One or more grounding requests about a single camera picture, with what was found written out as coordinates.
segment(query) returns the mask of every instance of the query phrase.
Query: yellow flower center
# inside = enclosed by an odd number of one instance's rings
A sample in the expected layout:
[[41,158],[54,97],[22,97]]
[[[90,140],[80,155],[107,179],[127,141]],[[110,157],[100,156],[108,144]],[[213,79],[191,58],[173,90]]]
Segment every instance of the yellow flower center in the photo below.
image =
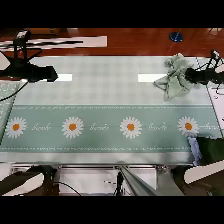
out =
[[185,124],[185,128],[186,128],[188,131],[190,131],[190,130],[192,129],[192,124],[190,124],[190,123],[186,123],[186,124]]
[[13,129],[14,131],[19,130],[19,128],[20,128],[19,124],[14,124],[14,125],[12,126],[12,129]]
[[128,124],[128,130],[133,131],[135,129],[135,126],[133,124]]
[[70,124],[70,125],[69,125],[69,129],[70,129],[71,131],[74,131],[74,130],[76,129],[76,124]]

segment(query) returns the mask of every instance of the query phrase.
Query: blue round object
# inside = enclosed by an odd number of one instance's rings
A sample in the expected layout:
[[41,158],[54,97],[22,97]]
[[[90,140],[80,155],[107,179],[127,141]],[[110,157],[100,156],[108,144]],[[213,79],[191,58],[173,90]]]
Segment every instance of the blue round object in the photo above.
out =
[[173,32],[169,35],[170,40],[174,42],[182,42],[183,41],[183,35],[180,32]]

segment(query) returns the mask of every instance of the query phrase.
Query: daisy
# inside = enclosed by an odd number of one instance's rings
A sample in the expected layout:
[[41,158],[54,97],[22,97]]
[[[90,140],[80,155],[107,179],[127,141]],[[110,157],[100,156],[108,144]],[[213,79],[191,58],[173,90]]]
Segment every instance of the daisy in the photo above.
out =
[[197,135],[197,133],[199,133],[199,127],[194,118],[186,116],[182,117],[179,119],[177,127],[179,127],[179,131],[182,131],[182,135],[185,135],[186,137],[194,137]]
[[123,131],[123,135],[130,139],[139,136],[141,134],[140,131],[142,130],[140,121],[134,117],[126,117],[126,119],[123,119],[120,127],[120,131]]
[[78,117],[69,117],[63,122],[62,131],[66,138],[71,139],[82,134],[83,127],[83,122]]
[[23,134],[23,131],[26,130],[26,121],[20,117],[14,117],[11,121],[8,122],[6,126],[6,135],[8,138],[17,138]]

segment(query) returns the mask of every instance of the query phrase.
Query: table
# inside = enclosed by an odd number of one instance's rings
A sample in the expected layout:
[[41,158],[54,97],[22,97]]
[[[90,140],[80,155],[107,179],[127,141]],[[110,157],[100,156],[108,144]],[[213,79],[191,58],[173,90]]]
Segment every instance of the table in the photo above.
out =
[[[10,101],[13,104],[9,117],[11,127],[20,122],[24,129],[17,136],[5,131],[0,161],[191,163],[193,156],[187,138],[178,130],[178,121],[185,116],[194,119],[203,135],[221,137],[221,131],[205,86],[195,85],[188,95],[165,102],[164,92],[153,83],[138,82],[138,74],[166,74],[168,68],[164,61],[167,58],[65,56],[32,59],[31,63],[39,66],[53,65],[58,74],[72,74],[72,81],[30,83],[14,102]],[[196,58],[188,60],[198,66]],[[127,136],[120,127],[130,120],[136,122],[135,127],[140,124],[135,138]]]

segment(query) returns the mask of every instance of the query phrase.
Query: reddish brown floor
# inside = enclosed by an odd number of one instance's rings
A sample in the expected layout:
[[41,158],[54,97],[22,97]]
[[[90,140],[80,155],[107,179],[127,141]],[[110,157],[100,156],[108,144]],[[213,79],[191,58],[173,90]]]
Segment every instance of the reddish brown floor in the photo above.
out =
[[[12,40],[17,29],[0,30],[0,41]],[[169,34],[180,31],[184,40],[172,42]],[[169,56],[182,53],[184,56],[209,57],[216,49],[224,57],[224,31],[219,28],[61,28],[59,35],[33,35],[32,39],[107,36],[108,46],[103,48],[71,48],[44,50],[41,56],[62,55],[148,55]]]

